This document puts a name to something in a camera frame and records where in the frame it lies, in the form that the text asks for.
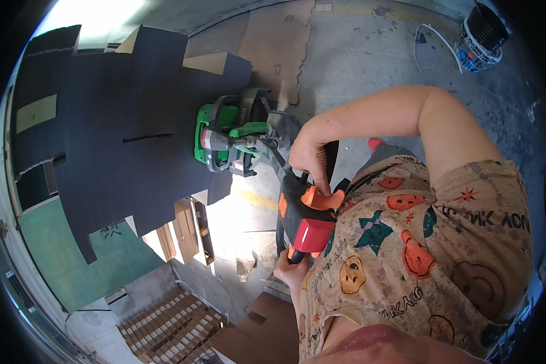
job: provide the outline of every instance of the star print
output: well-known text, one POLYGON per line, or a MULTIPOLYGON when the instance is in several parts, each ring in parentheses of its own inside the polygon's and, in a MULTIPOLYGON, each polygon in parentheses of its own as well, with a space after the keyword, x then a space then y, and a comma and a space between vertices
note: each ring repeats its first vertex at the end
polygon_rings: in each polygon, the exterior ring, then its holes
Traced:
POLYGON ((475 197, 473 197, 474 194, 477 194, 479 192, 473 192, 473 188, 471 190, 469 190, 469 187, 465 186, 465 192, 461 192, 461 194, 463 196, 459 196, 458 198, 456 198, 455 200, 464 200, 464 201, 471 201, 471 200, 475 200, 475 197))
POLYGON ((413 217, 415 217, 415 213, 412 213, 409 211, 409 216, 406 218, 405 222, 409 225, 413 224, 413 217))

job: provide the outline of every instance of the flattened cardboard box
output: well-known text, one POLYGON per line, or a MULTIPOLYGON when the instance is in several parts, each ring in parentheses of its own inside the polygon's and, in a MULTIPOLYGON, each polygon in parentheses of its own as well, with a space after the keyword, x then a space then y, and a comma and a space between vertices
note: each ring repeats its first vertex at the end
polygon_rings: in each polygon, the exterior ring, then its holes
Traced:
POLYGON ((173 221, 174 232, 180 248, 182 263, 186 264, 200 251, 190 201, 184 199, 174 202, 174 211, 176 215, 176 219, 173 221))

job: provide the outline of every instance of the electrical cable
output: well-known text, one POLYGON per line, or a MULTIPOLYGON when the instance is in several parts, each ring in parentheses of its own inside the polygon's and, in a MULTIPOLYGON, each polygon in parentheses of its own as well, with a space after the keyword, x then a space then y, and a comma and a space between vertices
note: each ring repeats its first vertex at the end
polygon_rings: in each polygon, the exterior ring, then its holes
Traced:
POLYGON ((417 27, 417 30, 415 31, 415 62, 417 62, 417 66, 419 67, 420 72, 422 73, 423 70, 420 68, 419 60, 417 59, 417 36, 419 35, 419 28, 421 28, 421 27, 427 27, 430 30, 434 31, 435 34, 437 34, 439 36, 439 38, 445 43, 447 48, 449 48, 449 50, 453 54, 453 57, 455 57, 455 60, 457 61, 457 66, 459 67, 459 72, 463 75, 463 68, 461 67, 461 62, 459 61, 459 57, 457 57, 457 54, 455 54, 455 51, 453 50, 453 48, 451 48, 451 46, 449 45, 449 42, 447 40, 445 40, 443 38, 443 36, 441 35, 441 33, 439 33, 435 28, 433 28, 432 26, 430 26, 428 24, 425 24, 425 23, 419 25, 417 27))

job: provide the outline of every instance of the cardboard piece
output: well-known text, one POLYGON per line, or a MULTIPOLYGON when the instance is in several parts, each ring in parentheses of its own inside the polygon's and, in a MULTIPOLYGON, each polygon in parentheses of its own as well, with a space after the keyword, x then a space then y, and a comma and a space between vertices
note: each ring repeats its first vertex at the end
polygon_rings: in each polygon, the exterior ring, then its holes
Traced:
POLYGON ((16 112, 16 132, 56 118, 56 94, 41 98, 16 112))
POLYGON ((197 57, 185 58, 182 67, 201 69, 222 75, 225 70, 226 52, 200 55, 197 57))
POLYGON ((168 224, 174 226, 176 241, 178 241, 177 247, 180 254, 176 255, 176 259, 186 264, 200 251, 190 201, 183 199, 174 202, 174 210, 176 219, 168 224))
POLYGON ((214 349, 237 364, 299 361, 298 326, 291 303, 261 293, 234 329, 211 338, 214 349))
POLYGON ((315 0, 296 0, 251 11, 239 56, 251 61, 250 87, 271 90, 267 98, 299 101, 298 75, 312 30, 309 17, 315 0))

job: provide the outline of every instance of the wall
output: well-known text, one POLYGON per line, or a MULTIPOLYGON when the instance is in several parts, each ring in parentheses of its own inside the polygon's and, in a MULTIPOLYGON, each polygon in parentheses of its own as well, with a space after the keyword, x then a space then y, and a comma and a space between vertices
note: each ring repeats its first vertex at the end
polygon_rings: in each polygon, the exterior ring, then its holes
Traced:
POLYGON ((19 224, 36 266, 69 312, 164 264, 123 221, 89 235, 98 259, 87 265, 59 199, 22 215, 19 224))

